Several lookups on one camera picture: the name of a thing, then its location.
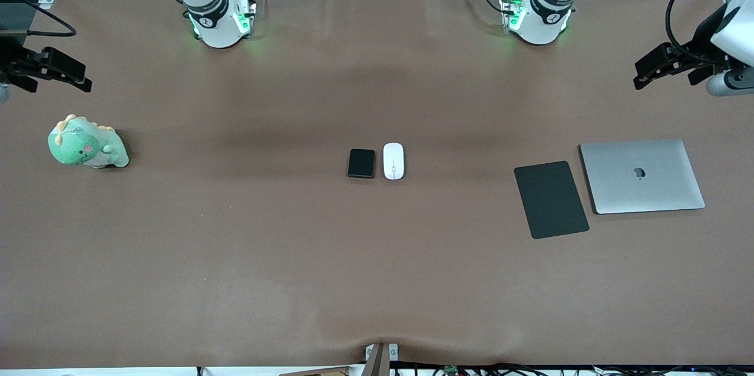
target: brown table surface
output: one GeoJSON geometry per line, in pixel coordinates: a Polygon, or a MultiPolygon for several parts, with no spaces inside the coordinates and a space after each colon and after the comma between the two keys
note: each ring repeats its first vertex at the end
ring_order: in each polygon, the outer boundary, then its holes
{"type": "MultiPolygon", "coordinates": [[[[0,111],[4,368],[754,362],[754,97],[634,91],[667,0],[578,0],[534,47],[482,0],[267,0],[213,50],[173,0],[56,0],[94,92],[0,111]],[[68,113],[126,169],[62,166],[68,113]],[[705,210],[593,214],[579,143],[680,137],[705,210]],[[404,180],[345,176],[406,148],[404,180]],[[530,236],[514,167],[567,160],[591,229],[530,236]]],[[[719,0],[679,0],[687,39],[719,0]]],[[[56,29],[42,16],[37,29],[56,29]]],[[[382,162],[378,161],[378,171],[382,162]]]]}

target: mouse pad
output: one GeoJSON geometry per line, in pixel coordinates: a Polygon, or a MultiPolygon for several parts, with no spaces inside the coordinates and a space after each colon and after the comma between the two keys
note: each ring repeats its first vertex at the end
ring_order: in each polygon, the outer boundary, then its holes
{"type": "Polygon", "coordinates": [[[568,162],[518,167],[514,174],[531,237],[550,238],[589,229],[568,162]]]}

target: laptop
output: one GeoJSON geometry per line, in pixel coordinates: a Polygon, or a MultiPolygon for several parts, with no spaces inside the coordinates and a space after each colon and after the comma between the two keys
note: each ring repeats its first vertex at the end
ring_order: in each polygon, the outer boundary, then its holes
{"type": "Polygon", "coordinates": [[[584,143],[581,158],[597,214],[705,207],[679,139],[584,143]]]}

